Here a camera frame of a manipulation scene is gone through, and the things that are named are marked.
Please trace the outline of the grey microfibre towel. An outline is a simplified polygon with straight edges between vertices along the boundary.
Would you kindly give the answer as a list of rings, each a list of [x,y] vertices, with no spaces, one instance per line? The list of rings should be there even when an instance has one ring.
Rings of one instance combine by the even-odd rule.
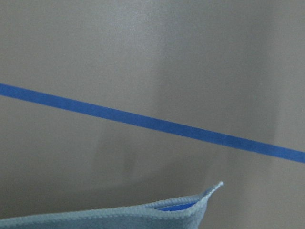
[[[2,229],[197,229],[208,200],[223,185],[187,197],[130,207],[39,214],[2,219]]]

